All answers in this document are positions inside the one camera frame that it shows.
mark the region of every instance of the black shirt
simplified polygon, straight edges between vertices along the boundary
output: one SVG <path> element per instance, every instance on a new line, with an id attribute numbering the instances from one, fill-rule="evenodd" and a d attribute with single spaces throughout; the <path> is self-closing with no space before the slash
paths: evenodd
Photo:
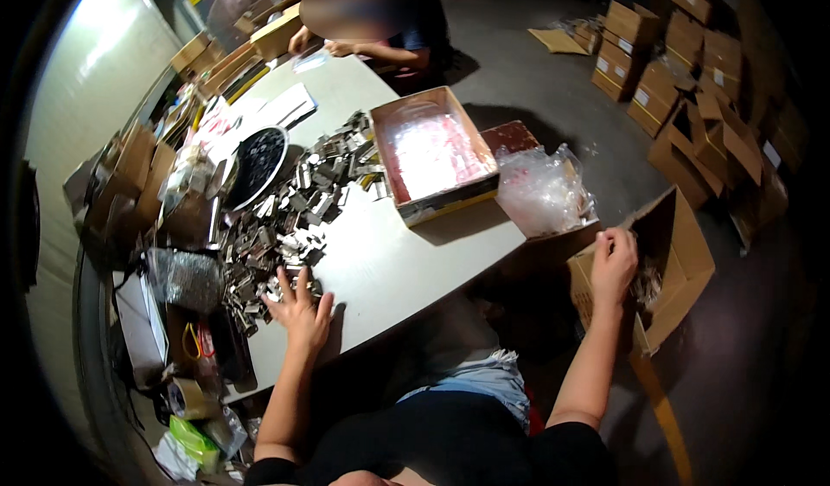
<path id="1" fill-rule="evenodd" d="M 327 486 L 368 470 L 391 479 L 404 467 L 437 486 L 524 486 L 617 482 L 610 453 L 583 423 L 563 423 L 531 438 L 498 400 L 472 392 L 430 390 L 332 427 L 302 468 L 257 461 L 247 486 Z"/>

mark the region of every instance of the table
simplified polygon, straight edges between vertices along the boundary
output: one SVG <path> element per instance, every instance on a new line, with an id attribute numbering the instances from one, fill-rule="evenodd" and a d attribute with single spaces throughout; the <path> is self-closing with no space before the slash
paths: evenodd
<path id="1" fill-rule="evenodd" d="M 314 114 L 290 130 L 290 142 L 311 147 L 333 134 L 348 117 L 398 98 L 355 56 L 330 59 L 321 67 L 294 74 L 289 64 L 264 76 L 233 107 L 249 99 L 278 97 L 304 83 L 318 104 Z M 243 124 L 268 123 L 244 117 Z M 343 213 L 326 228 L 326 255 L 314 267 L 323 289 L 335 294 L 342 323 L 333 322 L 318 365 L 367 342 L 461 287 L 524 242 L 524 235 L 493 200 L 428 221 L 410 230 L 391 198 L 370 201 L 350 184 Z M 285 329 L 257 321 L 259 332 L 248 339 L 256 386 L 229 387 L 224 401 L 274 385 L 285 356 Z"/>

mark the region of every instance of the denim shorts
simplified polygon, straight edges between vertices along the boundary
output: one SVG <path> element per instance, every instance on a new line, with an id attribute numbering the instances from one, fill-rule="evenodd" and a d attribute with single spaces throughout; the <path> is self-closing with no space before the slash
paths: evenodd
<path id="1" fill-rule="evenodd" d="M 483 360 L 465 361 L 447 372 L 435 385 L 420 387 L 398 402 L 425 390 L 458 390 L 492 396 L 513 414 L 525 434 L 530 432 L 530 400 L 524 394 L 524 378 L 515 351 L 498 349 Z"/>

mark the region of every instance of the concrete floor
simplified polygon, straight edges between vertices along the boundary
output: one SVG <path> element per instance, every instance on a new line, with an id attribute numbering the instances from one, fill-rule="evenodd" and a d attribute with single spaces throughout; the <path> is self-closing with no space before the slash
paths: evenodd
<path id="1" fill-rule="evenodd" d="M 602 8 L 575 0 L 447 0 L 452 44 L 470 74 L 450 74 L 453 92 L 480 129 L 521 119 L 550 152 L 566 141 L 584 165 L 604 225 L 618 224 L 669 187 L 646 161 L 649 136 L 589 82 L 595 58 L 549 54 L 527 28 Z M 727 484 L 768 422 L 769 398 L 786 364 L 798 360 L 806 327 L 800 304 L 812 290 L 786 219 L 741 246 L 716 204 L 697 215 L 717 270 L 686 320 L 652 363 L 674 409 L 696 483 Z M 551 362 L 567 366 L 573 351 Z M 621 483 L 672 484 L 665 437 L 626 361 L 617 365 L 601 434 Z"/>

